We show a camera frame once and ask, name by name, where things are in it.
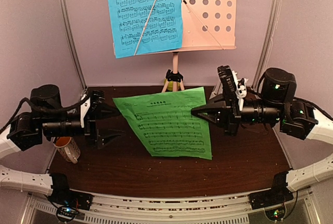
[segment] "black bracket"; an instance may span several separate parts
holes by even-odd
[[[53,185],[52,195],[47,199],[50,202],[68,206],[72,208],[78,207],[82,210],[90,210],[90,206],[93,201],[93,196],[88,193],[73,191],[69,189],[67,177],[60,173],[51,173]]]
[[[167,74],[166,74],[165,78],[167,79],[168,82],[171,82],[171,81],[173,81],[173,82],[181,82],[183,80],[183,76],[179,73],[179,71],[178,71],[177,74],[174,74],[171,71],[171,69],[169,69],[167,71]]]
[[[287,171],[276,174],[271,189],[249,194],[253,210],[282,204],[293,199],[292,192],[287,189],[287,174]]]

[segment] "white stick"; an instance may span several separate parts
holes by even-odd
[[[151,15],[151,13],[152,13],[152,9],[154,9],[154,6],[155,6],[156,1],[157,1],[157,0],[155,0],[154,3],[152,4],[152,7],[151,7],[151,9],[150,9],[150,12],[149,12],[149,15],[148,15],[147,21],[146,21],[145,26],[144,26],[144,30],[143,30],[142,33],[141,33],[141,36],[140,36],[139,42],[137,43],[137,46],[136,46],[136,49],[135,49],[134,55],[136,55],[136,52],[137,52],[137,50],[138,50],[138,48],[139,48],[140,42],[141,42],[142,37],[143,37],[143,35],[144,35],[144,33],[145,33],[145,30],[146,30],[146,28],[147,28],[147,25],[148,25],[148,21],[149,21],[150,15]]]
[[[196,16],[196,18],[202,23],[202,25],[204,26],[204,28],[208,31],[208,33],[211,34],[211,36],[214,38],[214,40],[219,44],[219,46],[221,47],[221,49],[224,49],[222,47],[222,45],[220,44],[220,42],[214,37],[214,35],[208,30],[207,26],[200,20],[200,18],[194,13],[194,11],[190,8],[190,6],[187,4],[187,2],[185,0],[183,0],[184,4],[187,6],[187,8],[193,13],[193,15]]]

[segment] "sheet music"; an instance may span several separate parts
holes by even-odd
[[[152,156],[212,159],[208,123],[190,113],[206,103],[203,88],[113,101]]]
[[[154,0],[108,0],[116,58],[133,56]],[[182,47],[181,0],[157,0],[137,55]]]

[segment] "blue sheet music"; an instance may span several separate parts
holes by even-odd
[[[154,0],[108,0],[116,58],[133,56]],[[157,0],[137,55],[182,47],[181,0]]]

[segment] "green sheet music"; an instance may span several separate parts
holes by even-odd
[[[190,112],[206,103],[202,87],[113,100],[152,156],[212,159],[208,123]]]

